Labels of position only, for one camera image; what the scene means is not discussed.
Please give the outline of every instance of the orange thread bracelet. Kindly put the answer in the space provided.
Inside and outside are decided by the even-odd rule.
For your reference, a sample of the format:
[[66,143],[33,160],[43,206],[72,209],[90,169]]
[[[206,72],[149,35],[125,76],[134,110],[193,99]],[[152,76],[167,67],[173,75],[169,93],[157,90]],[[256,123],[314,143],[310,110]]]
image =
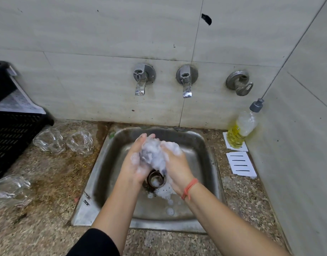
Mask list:
[[186,188],[184,189],[184,193],[181,196],[181,198],[183,200],[185,200],[185,198],[188,196],[188,199],[191,200],[191,196],[188,194],[189,190],[195,185],[197,184],[199,181],[197,178],[194,178],[193,180],[191,180],[191,182],[186,186]]

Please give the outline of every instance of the faucet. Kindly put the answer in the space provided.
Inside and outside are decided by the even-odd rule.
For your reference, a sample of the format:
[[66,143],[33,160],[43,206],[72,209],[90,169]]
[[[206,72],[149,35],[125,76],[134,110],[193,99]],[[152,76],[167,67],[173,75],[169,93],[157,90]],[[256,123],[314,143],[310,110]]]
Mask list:
[[198,70],[191,65],[185,64],[176,72],[176,80],[183,86],[183,98],[192,97],[192,84],[198,78]]
[[146,84],[153,83],[156,77],[155,70],[148,64],[138,63],[135,65],[134,78],[136,80],[135,95],[143,96]]
[[235,90],[238,96],[247,95],[254,84],[249,82],[249,73],[247,71],[236,71],[231,73],[225,82],[226,87]]

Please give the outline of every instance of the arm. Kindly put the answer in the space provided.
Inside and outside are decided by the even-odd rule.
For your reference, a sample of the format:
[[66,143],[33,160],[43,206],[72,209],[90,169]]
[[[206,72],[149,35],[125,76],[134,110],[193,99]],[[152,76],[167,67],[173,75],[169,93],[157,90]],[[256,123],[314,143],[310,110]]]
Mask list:
[[134,213],[138,193],[149,167],[140,165],[140,151],[147,134],[142,134],[125,157],[120,174],[110,197],[105,202],[91,228],[105,232],[122,255]]
[[[184,154],[175,156],[164,145],[161,147],[168,154],[166,168],[173,181],[172,188],[181,196],[184,188],[194,178],[186,157]],[[238,217],[201,183],[192,186],[189,194],[191,200],[186,197],[185,202],[222,255],[290,255],[259,230]]]

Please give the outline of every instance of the wall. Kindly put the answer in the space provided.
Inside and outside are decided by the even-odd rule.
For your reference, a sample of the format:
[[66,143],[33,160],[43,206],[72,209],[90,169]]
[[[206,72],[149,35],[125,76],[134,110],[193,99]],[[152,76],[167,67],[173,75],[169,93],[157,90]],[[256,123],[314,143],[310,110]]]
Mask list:
[[[57,118],[224,129],[265,93],[323,2],[0,0],[0,60]],[[143,97],[137,62],[157,72]],[[188,63],[199,79],[184,100],[175,73]],[[254,82],[245,97],[224,85],[241,69]]]
[[264,96],[247,144],[295,255],[327,255],[327,2]]

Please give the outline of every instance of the bottle cap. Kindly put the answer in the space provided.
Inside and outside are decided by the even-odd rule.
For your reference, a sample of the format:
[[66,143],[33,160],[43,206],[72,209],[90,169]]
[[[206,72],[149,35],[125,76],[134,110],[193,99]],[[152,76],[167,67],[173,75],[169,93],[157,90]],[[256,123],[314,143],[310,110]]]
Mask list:
[[264,100],[262,98],[257,99],[257,101],[254,101],[251,105],[250,105],[250,110],[253,112],[259,112],[261,110],[261,108],[263,107],[263,103]]

